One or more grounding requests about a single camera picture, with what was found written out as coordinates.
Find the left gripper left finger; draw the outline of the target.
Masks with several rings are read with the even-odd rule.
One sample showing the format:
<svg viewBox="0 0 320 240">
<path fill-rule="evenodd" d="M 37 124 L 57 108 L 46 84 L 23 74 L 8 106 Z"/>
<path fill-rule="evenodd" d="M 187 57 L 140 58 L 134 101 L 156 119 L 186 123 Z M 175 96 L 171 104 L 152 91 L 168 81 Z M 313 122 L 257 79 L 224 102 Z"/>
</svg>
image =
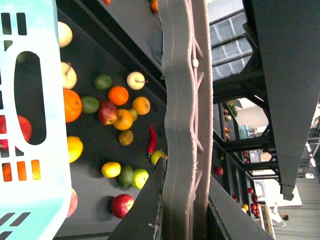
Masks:
<svg viewBox="0 0 320 240">
<path fill-rule="evenodd" d="M 155 165 L 132 208 L 108 237 L 109 240 L 161 240 L 163 228 L 163 185 L 167 162 Z"/>
</svg>

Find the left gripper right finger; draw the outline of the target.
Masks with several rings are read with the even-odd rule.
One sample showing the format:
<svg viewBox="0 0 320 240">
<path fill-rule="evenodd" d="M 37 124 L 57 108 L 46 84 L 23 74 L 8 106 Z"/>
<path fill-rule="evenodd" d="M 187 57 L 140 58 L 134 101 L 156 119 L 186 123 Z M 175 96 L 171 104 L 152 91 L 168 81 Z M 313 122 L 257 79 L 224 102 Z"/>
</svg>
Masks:
<svg viewBox="0 0 320 240">
<path fill-rule="evenodd" d="M 223 240 L 271 240 L 265 232 L 224 190 L 210 177 L 209 206 L 222 233 Z"/>
</svg>

